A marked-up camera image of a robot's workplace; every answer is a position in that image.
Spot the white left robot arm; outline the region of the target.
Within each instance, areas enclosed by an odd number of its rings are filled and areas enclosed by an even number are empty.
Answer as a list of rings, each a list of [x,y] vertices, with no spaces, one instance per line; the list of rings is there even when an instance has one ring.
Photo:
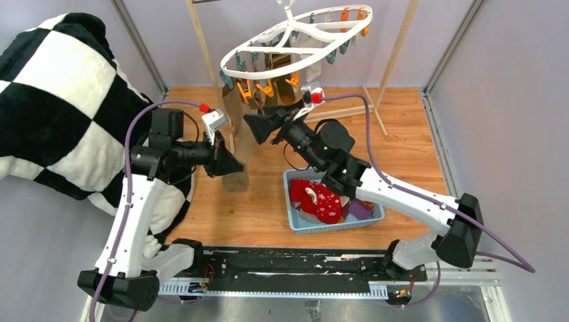
[[[152,112],[147,139],[128,153],[119,208],[105,248],[92,270],[80,272],[77,285],[94,302],[147,311],[160,287],[179,272],[200,276],[205,259],[200,242],[178,239],[154,257],[144,256],[151,218],[170,175],[203,166],[210,177],[241,172],[244,167],[225,146],[220,128],[228,118],[220,109],[202,108],[204,137],[183,142],[184,111],[158,108]]]

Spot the argyle brown sock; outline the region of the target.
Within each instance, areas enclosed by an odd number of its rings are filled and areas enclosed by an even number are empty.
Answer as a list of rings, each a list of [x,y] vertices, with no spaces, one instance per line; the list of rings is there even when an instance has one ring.
[[[259,61],[260,53],[253,52],[251,54],[251,63],[252,63],[252,70],[254,72],[259,72],[258,68],[258,61]],[[272,81],[267,79],[260,79],[260,80],[253,80],[254,85],[254,94],[253,100],[255,103],[255,108],[258,111],[258,114],[263,114],[264,106],[266,104],[267,99],[274,98],[274,87]]]

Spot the grey striped sock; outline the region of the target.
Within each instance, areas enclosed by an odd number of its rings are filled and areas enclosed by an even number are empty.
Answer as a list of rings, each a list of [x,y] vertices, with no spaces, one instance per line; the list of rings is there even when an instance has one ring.
[[[308,213],[308,212],[306,212],[306,211],[304,211],[304,210],[302,210],[302,209],[299,211],[299,217],[300,217],[302,220],[305,220],[305,221],[307,221],[307,222],[309,222],[309,223],[314,223],[314,224],[319,224],[319,223],[321,223],[321,221],[320,221],[319,218],[316,216],[316,214]]]

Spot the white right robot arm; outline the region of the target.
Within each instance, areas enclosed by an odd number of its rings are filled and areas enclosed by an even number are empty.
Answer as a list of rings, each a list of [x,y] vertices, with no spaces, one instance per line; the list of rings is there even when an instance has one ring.
[[[288,143],[314,171],[323,173],[321,183],[333,193],[388,207],[430,228],[425,235],[390,243],[383,259],[387,277],[400,280],[415,267],[438,261],[472,267],[483,223],[476,197],[438,195],[387,176],[352,155],[355,140],[339,121],[326,121],[314,130],[295,116],[296,110],[289,105],[272,115],[245,115],[244,121],[259,144],[272,133],[273,144]]]

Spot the light blue plastic basket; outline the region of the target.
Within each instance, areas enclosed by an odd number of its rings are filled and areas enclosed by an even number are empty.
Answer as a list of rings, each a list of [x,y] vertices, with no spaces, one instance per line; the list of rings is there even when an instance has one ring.
[[[300,210],[293,208],[293,201],[290,193],[290,186],[292,179],[306,179],[309,181],[320,182],[323,178],[322,172],[314,172],[313,170],[299,171],[299,170],[286,170],[283,172],[284,182],[284,195],[287,203],[287,211],[289,218],[289,225],[296,234],[304,233],[317,233],[324,231],[334,231],[341,229],[351,229],[357,227],[366,227],[375,225],[385,217],[384,207],[377,204],[372,204],[372,212],[368,219],[357,219],[356,214],[349,211],[347,218],[343,223],[313,223],[301,217]]]

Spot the purple orange striped sock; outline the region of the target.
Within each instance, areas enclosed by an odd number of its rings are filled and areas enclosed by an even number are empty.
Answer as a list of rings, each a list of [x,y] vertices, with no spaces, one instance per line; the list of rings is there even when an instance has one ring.
[[[372,217],[374,212],[374,204],[368,201],[354,199],[348,207],[348,213],[353,215],[357,220],[367,220]]]

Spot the red snowflake sock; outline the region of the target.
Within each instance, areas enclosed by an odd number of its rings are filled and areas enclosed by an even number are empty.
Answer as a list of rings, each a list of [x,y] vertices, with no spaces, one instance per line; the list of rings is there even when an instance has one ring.
[[[325,185],[317,183],[317,212],[316,216],[321,223],[331,225],[344,221],[341,198],[330,191]]]

